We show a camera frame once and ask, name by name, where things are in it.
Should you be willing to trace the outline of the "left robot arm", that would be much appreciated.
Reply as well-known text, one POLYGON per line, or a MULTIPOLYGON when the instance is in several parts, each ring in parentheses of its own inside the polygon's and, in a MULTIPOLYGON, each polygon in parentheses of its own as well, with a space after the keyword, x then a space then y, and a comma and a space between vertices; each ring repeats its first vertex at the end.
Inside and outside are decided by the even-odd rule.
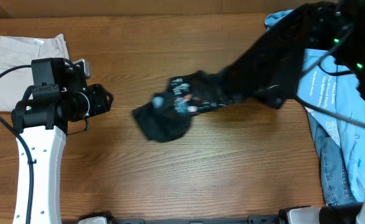
POLYGON ((111 109, 113 96, 87 85, 84 59, 45 58, 31 63, 34 84, 11 119, 19 134, 19 173, 14 223, 61 223, 60 167, 68 123, 87 121, 111 109))

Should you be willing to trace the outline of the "black patterned cycling jersey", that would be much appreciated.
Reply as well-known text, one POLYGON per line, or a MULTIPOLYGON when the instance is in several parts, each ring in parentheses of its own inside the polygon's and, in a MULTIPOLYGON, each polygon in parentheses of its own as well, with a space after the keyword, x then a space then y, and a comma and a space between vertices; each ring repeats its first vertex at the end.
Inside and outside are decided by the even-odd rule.
POLYGON ((255 97, 279 109, 297 91, 307 48, 323 46, 324 21, 335 3, 304 4, 283 17, 235 62, 218 73, 199 70, 172 77, 165 91, 132 111, 150 141, 181 138, 194 116, 255 97))

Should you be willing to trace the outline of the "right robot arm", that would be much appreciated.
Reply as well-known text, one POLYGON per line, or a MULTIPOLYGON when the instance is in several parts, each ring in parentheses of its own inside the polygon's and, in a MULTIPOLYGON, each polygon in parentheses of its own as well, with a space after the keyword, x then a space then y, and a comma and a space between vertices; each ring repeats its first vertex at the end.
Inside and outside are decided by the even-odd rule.
MULTIPOLYGON (((365 1, 341 1, 338 4, 318 2, 303 5, 295 11, 309 14, 308 21, 303 24, 304 28, 319 28, 316 35, 319 42, 311 47, 326 51, 302 73, 306 74, 314 67, 319 67, 322 61, 331 55, 339 64, 348 68, 346 72, 338 72, 339 76, 351 73, 356 75, 359 80, 357 90, 365 101, 365 1)), ((365 129, 365 123, 359 120, 324 110, 302 100, 298 95, 295 96, 295 100, 306 108, 365 129)), ((356 223, 365 223, 365 199, 356 217, 356 223)))

